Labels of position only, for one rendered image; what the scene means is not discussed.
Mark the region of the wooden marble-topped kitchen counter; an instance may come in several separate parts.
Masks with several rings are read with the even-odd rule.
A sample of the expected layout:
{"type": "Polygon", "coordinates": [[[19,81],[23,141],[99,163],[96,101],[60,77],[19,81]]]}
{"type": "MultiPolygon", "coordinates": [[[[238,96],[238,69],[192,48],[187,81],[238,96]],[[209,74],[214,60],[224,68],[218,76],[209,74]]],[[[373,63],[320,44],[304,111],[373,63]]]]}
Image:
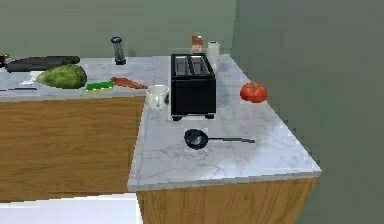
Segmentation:
{"type": "Polygon", "coordinates": [[[222,55],[215,117],[177,122],[143,89],[0,92],[0,224],[295,224],[320,167],[245,82],[222,55]]]}

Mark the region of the red tomato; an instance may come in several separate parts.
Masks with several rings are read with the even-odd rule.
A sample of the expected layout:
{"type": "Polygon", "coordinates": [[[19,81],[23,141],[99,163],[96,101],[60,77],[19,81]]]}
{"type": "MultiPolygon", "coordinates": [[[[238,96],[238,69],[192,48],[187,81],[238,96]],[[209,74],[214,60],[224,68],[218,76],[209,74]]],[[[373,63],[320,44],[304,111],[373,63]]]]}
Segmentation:
{"type": "Polygon", "coordinates": [[[245,84],[240,90],[240,97],[252,103],[261,103],[267,99],[267,89],[257,82],[245,84]]]}

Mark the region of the black pan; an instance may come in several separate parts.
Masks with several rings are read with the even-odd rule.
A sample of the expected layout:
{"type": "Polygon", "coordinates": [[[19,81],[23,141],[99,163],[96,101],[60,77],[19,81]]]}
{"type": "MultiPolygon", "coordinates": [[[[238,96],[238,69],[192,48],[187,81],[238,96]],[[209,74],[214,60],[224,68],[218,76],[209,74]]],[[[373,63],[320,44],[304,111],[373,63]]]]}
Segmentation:
{"type": "Polygon", "coordinates": [[[9,55],[0,55],[0,68],[5,68],[9,73],[45,71],[61,65],[77,64],[80,62],[79,56],[44,56],[27,57],[8,62],[9,55]]]}

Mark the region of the dark pepper mill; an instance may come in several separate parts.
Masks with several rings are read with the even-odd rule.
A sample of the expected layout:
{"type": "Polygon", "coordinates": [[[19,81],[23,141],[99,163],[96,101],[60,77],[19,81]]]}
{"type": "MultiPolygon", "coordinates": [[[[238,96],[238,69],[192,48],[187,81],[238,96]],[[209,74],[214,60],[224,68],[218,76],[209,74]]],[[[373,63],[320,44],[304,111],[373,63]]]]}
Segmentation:
{"type": "Polygon", "coordinates": [[[117,65],[125,65],[126,59],[122,49],[122,38],[118,36],[112,37],[111,43],[114,47],[115,63],[117,65]]]}

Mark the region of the orange carrot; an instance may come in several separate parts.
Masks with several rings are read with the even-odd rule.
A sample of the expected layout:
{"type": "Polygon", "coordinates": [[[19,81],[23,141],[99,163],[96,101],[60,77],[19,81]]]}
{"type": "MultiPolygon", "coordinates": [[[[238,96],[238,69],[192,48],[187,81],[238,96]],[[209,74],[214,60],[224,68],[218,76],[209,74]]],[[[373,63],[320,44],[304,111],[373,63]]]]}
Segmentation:
{"type": "Polygon", "coordinates": [[[134,89],[147,89],[146,85],[134,82],[130,79],[127,78],[117,78],[117,77],[112,77],[111,81],[117,85],[117,86],[122,86],[122,87],[128,87],[128,88],[134,88],[134,89]]]}

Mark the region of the green lettuce head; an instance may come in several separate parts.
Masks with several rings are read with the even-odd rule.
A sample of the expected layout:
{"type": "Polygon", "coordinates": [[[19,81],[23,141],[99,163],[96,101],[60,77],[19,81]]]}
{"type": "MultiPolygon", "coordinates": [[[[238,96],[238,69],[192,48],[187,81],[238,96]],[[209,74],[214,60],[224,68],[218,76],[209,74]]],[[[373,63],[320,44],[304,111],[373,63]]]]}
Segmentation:
{"type": "Polygon", "coordinates": [[[87,75],[81,66],[67,64],[42,72],[36,81],[49,87],[79,89],[86,85],[87,75]]]}

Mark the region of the white paper towel roll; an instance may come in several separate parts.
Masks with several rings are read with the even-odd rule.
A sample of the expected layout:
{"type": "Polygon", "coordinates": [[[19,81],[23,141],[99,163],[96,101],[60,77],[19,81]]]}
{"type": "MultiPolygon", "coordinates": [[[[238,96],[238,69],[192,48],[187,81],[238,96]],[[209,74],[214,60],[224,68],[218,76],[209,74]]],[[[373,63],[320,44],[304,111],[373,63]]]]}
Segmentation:
{"type": "Polygon", "coordinates": [[[220,44],[217,41],[209,41],[207,45],[207,58],[214,72],[217,72],[220,44]]]}

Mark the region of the black ladle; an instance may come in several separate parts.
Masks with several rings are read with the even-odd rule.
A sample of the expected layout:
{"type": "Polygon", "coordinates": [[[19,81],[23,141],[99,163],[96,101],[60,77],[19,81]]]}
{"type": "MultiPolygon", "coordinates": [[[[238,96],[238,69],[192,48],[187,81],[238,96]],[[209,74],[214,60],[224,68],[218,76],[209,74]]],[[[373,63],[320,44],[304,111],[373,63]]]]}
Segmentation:
{"type": "Polygon", "coordinates": [[[205,148],[211,140],[254,143],[254,140],[252,139],[209,137],[204,131],[200,129],[188,129],[184,133],[184,141],[186,145],[194,150],[205,148]]]}

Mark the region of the black toaster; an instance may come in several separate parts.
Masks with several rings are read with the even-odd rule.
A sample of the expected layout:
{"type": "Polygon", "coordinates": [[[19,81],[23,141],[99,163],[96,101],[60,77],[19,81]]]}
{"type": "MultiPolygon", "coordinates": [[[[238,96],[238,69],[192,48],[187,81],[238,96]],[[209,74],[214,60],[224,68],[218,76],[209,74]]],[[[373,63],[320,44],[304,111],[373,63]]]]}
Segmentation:
{"type": "Polygon", "coordinates": [[[216,114],[216,76],[204,53],[171,55],[171,116],[213,119],[216,114]]]}

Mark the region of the white coffee mug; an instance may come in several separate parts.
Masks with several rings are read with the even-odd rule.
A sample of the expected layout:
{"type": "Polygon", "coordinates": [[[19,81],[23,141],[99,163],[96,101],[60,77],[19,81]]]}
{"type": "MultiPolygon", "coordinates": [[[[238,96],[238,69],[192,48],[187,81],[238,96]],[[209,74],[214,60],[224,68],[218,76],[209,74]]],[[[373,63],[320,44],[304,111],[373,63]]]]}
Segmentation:
{"type": "Polygon", "coordinates": [[[165,109],[169,104],[169,88],[165,85],[153,85],[146,90],[146,102],[153,110],[165,109]]]}

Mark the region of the silver knife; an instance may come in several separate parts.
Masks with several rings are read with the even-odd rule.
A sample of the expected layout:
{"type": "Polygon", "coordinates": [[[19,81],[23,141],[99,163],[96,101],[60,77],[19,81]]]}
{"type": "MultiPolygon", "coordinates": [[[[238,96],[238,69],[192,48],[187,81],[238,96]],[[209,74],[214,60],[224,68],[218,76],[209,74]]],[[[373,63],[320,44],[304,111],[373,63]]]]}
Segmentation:
{"type": "Polygon", "coordinates": [[[16,90],[36,90],[36,78],[41,71],[0,72],[0,92],[16,90]]]}

